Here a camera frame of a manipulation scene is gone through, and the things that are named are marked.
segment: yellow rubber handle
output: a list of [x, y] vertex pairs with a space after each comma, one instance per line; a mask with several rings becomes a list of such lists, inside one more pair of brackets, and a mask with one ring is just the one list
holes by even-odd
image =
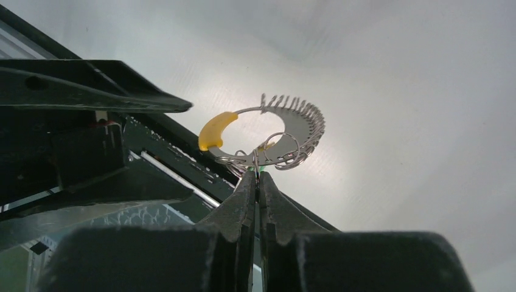
[[210, 147], [222, 147], [222, 132], [238, 118], [238, 114], [227, 111], [211, 119], [204, 125], [199, 134], [199, 149], [201, 151], [208, 151]]

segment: white backdrop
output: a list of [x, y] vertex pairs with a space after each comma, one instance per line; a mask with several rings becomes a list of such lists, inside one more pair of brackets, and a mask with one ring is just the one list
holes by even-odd
[[[285, 193], [344, 231], [437, 231], [478, 291], [516, 288], [516, 2], [0, 0], [83, 58], [121, 59], [216, 114], [301, 96], [327, 131]], [[249, 151], [277, 119], [224, 134]]]

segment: silver metal rod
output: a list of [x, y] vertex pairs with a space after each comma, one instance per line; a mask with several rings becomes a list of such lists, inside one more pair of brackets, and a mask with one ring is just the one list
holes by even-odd
[[157, 161], [154, 157], [150, 156], [147, 152], [142, 151], [140, 154], [141, 158], [145, 159], [147, 162], [151, 163], [158, 169], [160, 169], [162, 172], [166, 173], [169, 177], [175, 179], [180, 184], [184, 185], [185, 187], [192, 189], [193, 193], [196, 194], [199, 198], [201, 198], [203, 201], [208, 203], [212, 207], [218, 207], [220, 205], [219, 202], [215, 201], [212, 197], [204, 193], [202, 190], [195, 187], [190, 182], [186, 181], [184, 178], [180, 177], [177, 173], [173, 172], [170, 168], [163, 165], [161, 162]]

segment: metal spring coil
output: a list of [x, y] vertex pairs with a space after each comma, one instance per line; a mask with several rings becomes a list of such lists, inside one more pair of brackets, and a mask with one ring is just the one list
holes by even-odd
[[[282, 157], [283, 162], [275, 164], [274, 167], [278, 170], [288, 170], [297, 167], [302, 164], [315, 150], [315, 147], [319, 144], [320, 138], [324, 134], [324, 117], [319, 108], [311, 103], [307, 103], [306, 100], [302, 100], [300, 97], [294, 97], [291, 100], [290, 106], [287, 107], [288, 101], [290, 100], [290, 96], [274, 96], [266, 106], [266, 97], [265, 94], [262, 94], [262, 99], [260, 103], [260, 108], [262, 113], [267, 112], [267, 107], [274, 108], [286, 108], [289, 111], [294, 111], [300, 114], [303, 118], [307, 120], [310, 125], [310, 139], [305, 141], [303, 144], [300, 144], [299, 141], [293, 137], [292, 135], [286, 132], [277, 132], [269, 136], [267, 140], [263, 143], [267, 145], [275, 136], [279, 135], [287, 135], [291, 137], [296, 142], [296, 149], [285, 153]], [[239, 153], [243, 155], [247, 155], [243, 150], [239, 150], [235, 153], [235, 156], [238, 156]], [[267, 150], [263, 150], [263, 154], [266, 159]], [[247, 171], [245, 166], [242, 166], [238, 163], [238, 159], [231, 159], [229, 161], [225, 161], [225, 164], [228, 170], [233, 173], [235, 176], [242, 177], [242, 175]]]

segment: key ring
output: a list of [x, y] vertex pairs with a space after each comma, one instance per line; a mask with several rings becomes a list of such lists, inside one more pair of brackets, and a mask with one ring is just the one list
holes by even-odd
[[[301, 101], [294, 97], [289, 103], [290, 96], [274, 96], [268, 103], [262, 94], [260, 106], [245, 108], [234, 112], [224, 112], [211, 119], [199, 134], [199, 149], [209, 151], [217, 162], [226, 164], [234, 174], [239, 174], [249, 167], [274, 165], [279, 170], [292, 169], [303, 163], [319, 144], [324, 134], [324, 117], [317, 106]], [[250, 111], [273, 113], [280, 117], [285, 124], [285, 131], [272, 134], [260, 145], [263, 151], [252, 151], [249, 155], [239, 150], [230, 155], [220, 149], [223, 145], [222, 132], [238, 115]], [[273, 137], [282, 136], [270, 147]]]

